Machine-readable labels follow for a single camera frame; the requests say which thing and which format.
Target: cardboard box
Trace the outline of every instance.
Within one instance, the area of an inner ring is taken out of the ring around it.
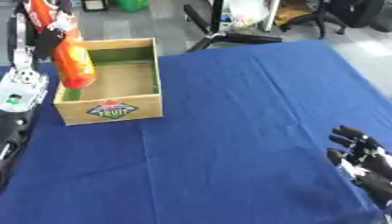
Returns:
[[[54,105],[66,125],[163,115],[154,38],[86,41],[98,79],[83,89],[59,84]]]

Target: fruit logo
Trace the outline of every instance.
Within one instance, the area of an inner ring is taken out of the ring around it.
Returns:
[[[87,113],[94,116],[109,119],[118,119],[126,116],[130,112],[137,110],[137,107],[119,101],[105,101],[102,105],[90,109]]]

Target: robot finger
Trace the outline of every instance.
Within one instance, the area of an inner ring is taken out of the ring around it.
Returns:
[[[353,147],[355,147],[355,143],[347,140],[346,138],[340,137],[340,136],[334,136],[334,135],[330,135],[329,139],[331,141],[333,141],[336,144],[340,144],[343,145],[344,147],[348,148],[348,149],[352,149]]]
[[[342,136],[351,139],[359,138],[359,139],[366,140],[368,138],[368,135],[366,133],[363,133],[362,131],[357,129],[348,128],[347,126],[344,125],[339,126],[339,132],[342,133]]]
[[[355,129],[346,128],[345,126],[332,129],[332,133],[338,136],[349,138],[351,140],[362,139],[364,136],[363,133],[358,132]]]
[[[337,150],[334,148],[326,149],[326,155],[328,156],[331,163],[334,165],[340,165],[343,159],[346,159],[348,153],[343,150]]]

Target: orange bottle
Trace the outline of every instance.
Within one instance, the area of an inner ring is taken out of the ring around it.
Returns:
[[[42,32],[59,16],[59,7],[47,0],[24,1],[24,7],[38,32]],[[74,15],[62,13],[61,16],[67,21],[66,38],[54,49],[52,57],[66,88],[84,88],[96,79],[93,63],[82,45],[83,37]]]

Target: table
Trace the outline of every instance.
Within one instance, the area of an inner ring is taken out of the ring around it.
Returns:
[[[164,118],[65,127],[49,97],[0,199],[7,224],[368,224],[326,158],[346,124],[391,148],[392,107],[318,40],[159,60]]]

